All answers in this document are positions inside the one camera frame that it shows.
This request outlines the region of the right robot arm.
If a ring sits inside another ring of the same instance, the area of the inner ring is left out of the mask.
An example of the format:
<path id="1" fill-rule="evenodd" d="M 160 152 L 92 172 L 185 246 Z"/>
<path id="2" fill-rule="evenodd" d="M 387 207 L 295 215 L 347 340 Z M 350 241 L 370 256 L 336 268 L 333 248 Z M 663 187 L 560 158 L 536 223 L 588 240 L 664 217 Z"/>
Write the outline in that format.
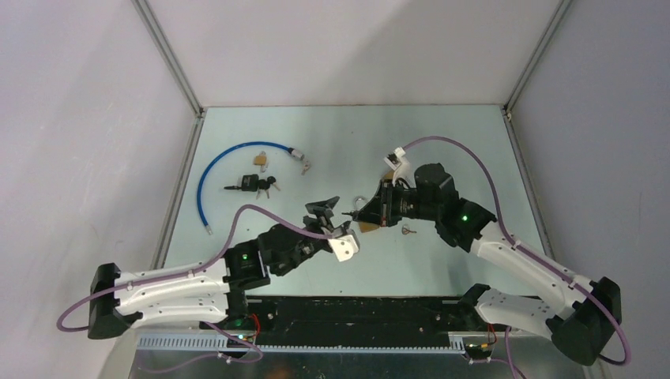
<path id="1" fill-rule="evenodd" d="M 352 213 L 355 221 L 392 227 L 404 219 L 431 221 L 449 246 L 486 260 L 536 291 L 535 298 L 511 295 L 487 284 L 473 285 L 462 297 L 461 323 L 479 330 L 507 325 L 550 340 L 573 362 L 591 366 L 622 321 L 619 285 L 598 281 L 515 242 L 496 216 L 461 197 L 440 163 L 416 169 L 415 185 L 380 181 L 376 194 Z"/>

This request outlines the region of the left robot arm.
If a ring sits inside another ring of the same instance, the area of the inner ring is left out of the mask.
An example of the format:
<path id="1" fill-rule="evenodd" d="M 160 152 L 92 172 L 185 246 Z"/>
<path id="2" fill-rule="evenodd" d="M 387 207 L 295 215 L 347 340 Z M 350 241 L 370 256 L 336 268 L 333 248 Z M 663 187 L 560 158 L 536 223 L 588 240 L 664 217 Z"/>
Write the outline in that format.
<path id="1" fill-rule="evenodd" d="M 308 204 L 303 227 L 277 223 L 206 262 L 144 272 L 100 265 L 90 287 L 87 337 L 106 340 L 130 328 L 187 321 L 223 321 L 229 328 L 242 328 L 250 318 L 247 290 L 286 275 L 322 250 L 339 262 L 358 253 L 350 223 L 335 227 L 331 222 L 338 200 Z"/>

